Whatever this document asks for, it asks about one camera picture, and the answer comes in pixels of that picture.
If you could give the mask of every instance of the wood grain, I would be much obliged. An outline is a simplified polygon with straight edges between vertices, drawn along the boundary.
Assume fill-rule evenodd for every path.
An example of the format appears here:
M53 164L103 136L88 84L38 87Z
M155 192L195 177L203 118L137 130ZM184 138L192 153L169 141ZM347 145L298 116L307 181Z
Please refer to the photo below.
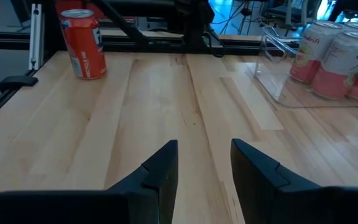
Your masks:
M232 138L318 184L358 185L358 107L284 107L253 77L256 61L106 53L108 74L85 81L56 53L0 109L0 191L106 189L170 139L174 223L244 223Z

